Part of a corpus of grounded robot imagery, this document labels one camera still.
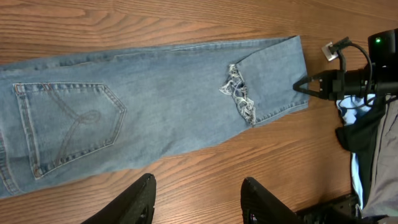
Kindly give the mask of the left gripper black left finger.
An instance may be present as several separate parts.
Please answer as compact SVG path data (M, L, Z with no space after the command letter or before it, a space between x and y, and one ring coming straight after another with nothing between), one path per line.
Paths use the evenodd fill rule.
M151 224L155 211L156 184L153 174L142 175L82 224Z

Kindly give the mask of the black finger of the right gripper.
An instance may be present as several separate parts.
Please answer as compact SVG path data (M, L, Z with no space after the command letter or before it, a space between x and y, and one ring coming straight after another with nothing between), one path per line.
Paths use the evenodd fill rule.
M302 86L304 84L314 82L315 80L320 80L322 78L322 76L323 76L322 72L317 73L315 75L310 75L310 76L305 75L293 84L293 89L294 90L303 90Z
M314 96L319 99L325 99L325 95L322 91L315 91L308 89L308 82L296 82L293 84L293 90L304 93L306 95Z

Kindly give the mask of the blue denim jeans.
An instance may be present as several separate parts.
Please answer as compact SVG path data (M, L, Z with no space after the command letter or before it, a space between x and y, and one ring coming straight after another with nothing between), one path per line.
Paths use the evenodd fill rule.
M1 66L1 197L220 144L305 109L300 37Z

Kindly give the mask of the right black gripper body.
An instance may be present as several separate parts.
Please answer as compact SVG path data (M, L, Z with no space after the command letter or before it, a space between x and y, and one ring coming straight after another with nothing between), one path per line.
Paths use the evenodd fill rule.
M327 70L322 72L322 99L342 100L346 95L358 94L358 73Z

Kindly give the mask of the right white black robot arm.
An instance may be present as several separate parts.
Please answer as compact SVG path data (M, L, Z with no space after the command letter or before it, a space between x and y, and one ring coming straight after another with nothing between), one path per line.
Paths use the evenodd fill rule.
M355 47L364 55L367 65L357 70L346 69L343 49ZM325 70L305 77L293 84L297 92L324 100L343 100L357 96L363 106L373 101L390 103L397 100L397 29L387 30L368 37L366 51L348 37L326 44L322 51L329 61L338 59L340 68Z

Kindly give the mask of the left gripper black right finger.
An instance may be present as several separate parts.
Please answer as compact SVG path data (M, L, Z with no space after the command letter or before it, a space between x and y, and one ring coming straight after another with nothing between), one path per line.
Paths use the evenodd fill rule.
M255 178L246 177L241 186L244 224L303 224L303 221Z

